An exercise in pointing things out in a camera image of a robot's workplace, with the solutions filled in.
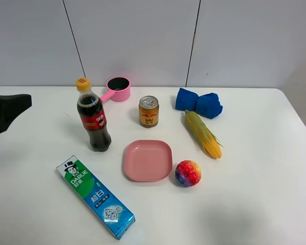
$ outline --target red bottle label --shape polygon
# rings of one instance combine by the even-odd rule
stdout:
[[[81,116],[83,126],[87,130],[97,130],[102,129],[107,124],[106,115],[104,110],[102,110],[98,115],[95,116]]]

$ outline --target blue cloth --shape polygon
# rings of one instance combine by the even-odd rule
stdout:
[[[194,92],[179,89],[175,101],[176,110],[196,111],[199,115],[213,119],[222,112],[223,106],[219,102],[219,96],[216,93],[204,94],[200,97]]]

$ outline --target toothpaste box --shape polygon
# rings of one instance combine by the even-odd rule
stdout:
[[[135,222],[135,216],[113,195],[77,157],[57,167],[59,173],[109,228],[116,239]]]

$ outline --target red bull can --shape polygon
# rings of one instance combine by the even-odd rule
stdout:
[[[144,96],[139,100],[139,123],[145,128],[152,128],[159,122],[159,101],[154,96]]]

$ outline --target pink saucepan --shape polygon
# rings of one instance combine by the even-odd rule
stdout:
[[[131,95],[131,83],[126,78],[112,78],[107,82],[108,92],[100,97],[102,103],[108,99],[122,102]]]

